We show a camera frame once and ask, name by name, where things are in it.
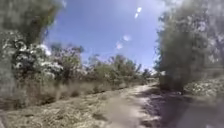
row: tree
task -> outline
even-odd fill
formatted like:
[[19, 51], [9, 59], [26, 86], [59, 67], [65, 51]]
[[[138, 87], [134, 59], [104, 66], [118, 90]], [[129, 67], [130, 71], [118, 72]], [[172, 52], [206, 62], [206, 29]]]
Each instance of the tree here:
[[55, 71], [52, 69], [56, 79], [63, 83], [68, 83], [69, 80], [79, 80], [79, 69], [82, 69], [81, 53], [83, 47], [68, 46], [62, 48], [61, 44], [53, 44], [51, 46], [52, 59], [62, 67], [62, 70]]
[[159, 60], [155, 69], [165, 73], [160, 80], [162, 88], [183, 91], [183, 85], [198, 79], [205, 67], [208, 40], [196, 31], [197, 19], [192, 17], [198, 13], [197, 9], [183, 3], [160, 18], [163, 28], [158, 32]]
[[39, 56], [33, 51], [43, 43], [59, 9], [56, 0], [0, 1], [0, 31], [4, 36], [0, 43], [2, 50], [8, 51], [3, 56], [10, 58], [15, 75], [18, 71], [23, 77], [36, 72]]

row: cloud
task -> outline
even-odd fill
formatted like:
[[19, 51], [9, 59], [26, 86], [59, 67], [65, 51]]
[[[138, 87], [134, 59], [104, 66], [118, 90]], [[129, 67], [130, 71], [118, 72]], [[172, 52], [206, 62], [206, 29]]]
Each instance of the cloud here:
[[138, 13], [135, 13], [135, 19], [137, 19], [138, 18]]
[[139, 13], [139, 12], [141, 12], [142, 11], [142, 7], [138, 7], [137, 8], [137, 12]]
[[117, 50], [120, 50], [120, 49], [122, 49], [123, 48], [123, 44], [121, 44], [120, 42], [117, 42], [117, 44], [116, 44], [116, 49]]
[[128, 41], [131, 41], [131, 36], [129, 36], [129, 35], [124, 35], [124, 36], [123, 36], [123, 40], [124, 40], [124, 41], [127, 41], [127, 42], [128, 42]]

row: dirt path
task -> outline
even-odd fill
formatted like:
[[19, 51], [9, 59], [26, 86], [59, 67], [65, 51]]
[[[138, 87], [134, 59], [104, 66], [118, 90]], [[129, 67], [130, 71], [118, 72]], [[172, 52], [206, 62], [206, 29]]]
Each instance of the dirt path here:
[[156, 118], [142, 109], [148, 99], [136, 95], [150, 88], [137, 86], [9, 111], [5, 119], [9, 128], [144, 128]]

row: bush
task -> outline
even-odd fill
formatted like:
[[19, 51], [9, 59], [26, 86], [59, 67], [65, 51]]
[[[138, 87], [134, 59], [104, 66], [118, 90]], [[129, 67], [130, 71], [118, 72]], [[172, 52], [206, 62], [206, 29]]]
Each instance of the bush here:
[[195, 96], [212, 100], [222, 99], [224, 96], [224, 77], [190, 83], [185, 86], [185, 90]]

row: shrub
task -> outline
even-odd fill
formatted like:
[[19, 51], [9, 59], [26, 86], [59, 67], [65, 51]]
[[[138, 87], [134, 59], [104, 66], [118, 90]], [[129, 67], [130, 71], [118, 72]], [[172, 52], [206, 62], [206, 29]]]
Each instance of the shrub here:
[[190, 83], [185, 86], [185, 90], [195, 96], [203, 96], [212, 100], [222, 99], [224, 96], [224, 77]]

